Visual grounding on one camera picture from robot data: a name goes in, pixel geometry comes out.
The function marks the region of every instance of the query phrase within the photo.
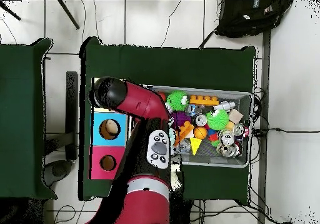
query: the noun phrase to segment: blue box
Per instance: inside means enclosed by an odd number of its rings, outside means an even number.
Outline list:
[[[100,124],[104,120],[112,119],[119,123],[120,134],[114,140],[104,139],[99,132]],[[127,137],[128,116],[116,112],[95,112],[93,113],[93,146],[125,146]]]

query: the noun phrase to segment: orange ball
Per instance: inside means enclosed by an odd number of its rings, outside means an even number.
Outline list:
[[[205,137],[207,137],[207,129],[205,129],[203,126],[197,126],[195,129],[193,129],[193,135],[196,138],[203,140]]]
[[[161,98],[162,98],[162,100],[164,101],[164,102],[166,102],[166,95],[164,94],[164,93],[162,93],[162,92],[158,92],[158,95],[160,95],[161,96]]]

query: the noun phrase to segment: shape sorter box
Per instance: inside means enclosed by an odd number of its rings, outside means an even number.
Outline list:
[[[120,133],[113,140],[106,140],[100,135],[99,127],[104,120],[114,120],[120,126]],[[128,139],[128,116],[114,111],[96,111],[93,113],[92,133],[92,155],[90,156],[89,179],[92,180],[113,180],[116,176],[119,164],[122,160],[126,142]],[[112,156],[116,166],[106,171],[101,166],[104,156]]]
[[[120,134],[113,140],[104,139],[99,132],[100,124],[104,120],[114,120],[120,126]],[[127,136],[128,116],[116,112],[94,112],[93,113],[93,146],[125,146]]]
[[[116,176],[121,159],[123,158],[124,146],[93,146],[91,156],[91,179],[113,180]],[[111,171],[101,168],[101,159],[106,156],[112,156],[116,161],[116,166]]]

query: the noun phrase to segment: yellow triangle block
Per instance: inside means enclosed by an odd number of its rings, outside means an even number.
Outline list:
[[[192,153],[194,156],[194,155],[196,155],[197,150],[200,147],[202,140],[200,140],[199,138],[190,138],[190,142],[191,142]]]

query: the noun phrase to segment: pink box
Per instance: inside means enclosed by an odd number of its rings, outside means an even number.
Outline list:
[[[125,147],[123,146],[93,146],[91,157],[91,179],[113,180],[123,158],[124,150]],[[111,171],[102,169],[100,165],[102,157],[106,155],[111,155],[116,160],[116,167]]]

